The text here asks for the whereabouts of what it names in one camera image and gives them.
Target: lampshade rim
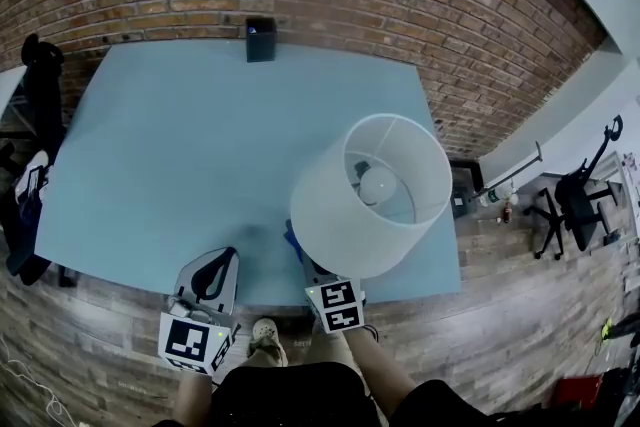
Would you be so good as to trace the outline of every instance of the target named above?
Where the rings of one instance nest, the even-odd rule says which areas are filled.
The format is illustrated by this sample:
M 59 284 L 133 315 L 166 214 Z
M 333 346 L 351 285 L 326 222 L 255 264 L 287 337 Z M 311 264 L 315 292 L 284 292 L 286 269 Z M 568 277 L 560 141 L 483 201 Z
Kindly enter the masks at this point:
M 426 134 L 435 143 L 435 146 L 438 148 L 438 151 L 440 152 L 440 155 L 442 157 L 444 157 L 444 159 L 447 161 L 447 163 L 449 162 L 449 158 L 447 157 L 447 154 L 444 151 L 444 148 L 442 147 L 442 145 L 438 142 L 438 140 L 434 137 L 434 135 L 431 132 L 429 132 L 426 128 L 424 128 L 422 125 L 420 125 L 416 121 L 412 120 L 411 118 L 407 118 L 406 116 L 401 116 L 400 114 L 393 114 L 393 113 L 390 113 L 390 112 L 388 112 L 388 113 L 385 112 L 385 113 L 371 114 L 369 116 L 366 116 L 366 117 L 358 120 L 354 125 L 351 126 L 349 131 L 345 134 L 345 136 L 343 137 L 343 141 L 342 141 L 342 164 L 343 164 L 343 170 L 346 169 L 346 165 L 347 165 L 346 160 L 345 160 L 345 155 L 347 153 L 347 143 L 348 143 L 349 139 L 351 138 L 351 135 L 353 134 L 353 132 L 358 127 L 360 127 L 364 123 L 366 123 L 366 122 L 368 122 L 368 121 L 370 121 L 372 119 L 376 119 L 376 118 L 395 118 L 395 119 L 399 119 L 399 120 L 408 122 L 411 125 L 414 125 L 419 130 L 421 130 L 424 134 Z M 448 180 L 448 184 L 449 184 L 449 194 L 448 194 L 448 196 L 451 197 L 451 191 L 453 190 L 453 174 L 451 173 L 451 166 L 447 165 L 446 169 L 447 169 L 447 176 L 449 178 L 449 180 Z M 348 179 L 346 171 L 344 172 L 343 176 L 346 179 L 346 181 L 349 182 L 349 179 Z M 442 206 L 438 210 L 438 213 L 436 215 L 432 216 L 430 219 L 427 219 L 426 221 L 414 222 L 414 223 L 400 223 L 400 222 L 397 222 L 397 221 L 392 221 L 391 219 L 387 219 L 386 217 L 381 216 L 380 214 L 378 214 L 377 212 L 375 212 L 374 210 L 372 210 L 371 208 L 366 206 L 362 201 L 360 201 L 358 204 L 361 205 L 361 208 L 363 210 L 369 212 L 369 214 L 365 214 L 365 215 L 373 215 L 376 218 L 376 220 L 383 221 L 385 223 L 388 223 L 391 226 L 396 226 L 396 227 L 402 228 L 402 229 L 414 229 L 414 228 L 423 227 L 425 225 L 427 225 L 427 227 L 428 227 L 431 224 L 433 224 L 435 222 L 435 220 L 438 219 L 442 215 L 442 212 L 444 212 L 444 210 L 447 207 L 447 205 L 449 204 L 449 202 L 448 201 L 443 201 L 442 202 Z

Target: beige pants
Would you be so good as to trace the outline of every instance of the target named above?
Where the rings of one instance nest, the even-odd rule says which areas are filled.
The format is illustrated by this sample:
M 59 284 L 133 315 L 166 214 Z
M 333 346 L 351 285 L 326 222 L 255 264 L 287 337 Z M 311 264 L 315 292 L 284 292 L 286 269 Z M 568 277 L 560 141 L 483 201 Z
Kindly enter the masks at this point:
M 313 333 L 311 346 L 309 347 L 303 364 L 308 365 L 310 363 L 325 362 L 343 363 L 356 370 L 353 356 L 342 333 Z M 281 367 L 283 365 L 280 348 L 274 341 L 263 339 L 260 341 L 260 345 L 256 347 L 253 355 L 240 366 L 263 368 Z

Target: shoe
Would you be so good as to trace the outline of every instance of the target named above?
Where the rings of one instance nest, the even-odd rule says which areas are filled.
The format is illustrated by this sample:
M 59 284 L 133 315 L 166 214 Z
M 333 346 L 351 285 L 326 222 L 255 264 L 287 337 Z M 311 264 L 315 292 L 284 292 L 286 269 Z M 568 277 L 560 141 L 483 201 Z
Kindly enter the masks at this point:
M 280 338 L 278 337 L 278 328 L 273 320 L 268 318 L 258 320 L 253 325 L 251 334 L 252 337 L 251 342 L 249 343 L 248 356 L 251 356 L 258 347 L 263 345 L 275 345 L 280 351 L 281 366 L 286 367 L 289 365 L 287 354 L 284 352 L 284 347 L 282 347 Z
M 605 323 L 604 326 L 602 326 L 602 331 L 600 332 L 600 338 L 604 341 L 607 339 L 607 337 L 609 336 L 609 333 L 611 332 L 611 328 L 613 327 L 613 320 L 612 319 L 607 319 L 607 322 Z

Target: person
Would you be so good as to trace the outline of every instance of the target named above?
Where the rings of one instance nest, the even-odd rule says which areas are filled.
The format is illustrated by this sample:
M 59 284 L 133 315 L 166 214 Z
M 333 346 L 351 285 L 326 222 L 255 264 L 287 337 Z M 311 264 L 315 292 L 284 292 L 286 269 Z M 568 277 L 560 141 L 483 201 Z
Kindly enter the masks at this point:
M 613 324 L 613 320 L 608 319 L 606 324 L 602 327 L 602 340 L 612 340 L 614 338 L 622 338 L 630 334 L 634 334 L 634 337 L 629 343 L 629 347 L 637 347 L 640 345 L 640 311 L 627 315 L 617 324 Z
M 275 323 L 260 319 L 249 358 L 213 394 L 208 375 L 183 371 L 173 419 L 156 427 L 379 426 L 375 404 L 391 427 L 445 419 L 448 425 L 496 425 L 444 382 L 417 385 L 369 330 L 326 334 L 321 329 L 314 326 L 304 363 L 289 367 Z

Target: person's left arm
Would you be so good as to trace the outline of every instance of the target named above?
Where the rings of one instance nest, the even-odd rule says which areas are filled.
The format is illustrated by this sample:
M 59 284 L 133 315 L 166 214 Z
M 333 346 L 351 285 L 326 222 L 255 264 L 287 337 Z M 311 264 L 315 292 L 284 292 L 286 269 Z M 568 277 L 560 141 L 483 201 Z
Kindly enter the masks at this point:
M 183 371 L 173 419 L 184 427 L 207 427 L 212 393 L 211 376 Z

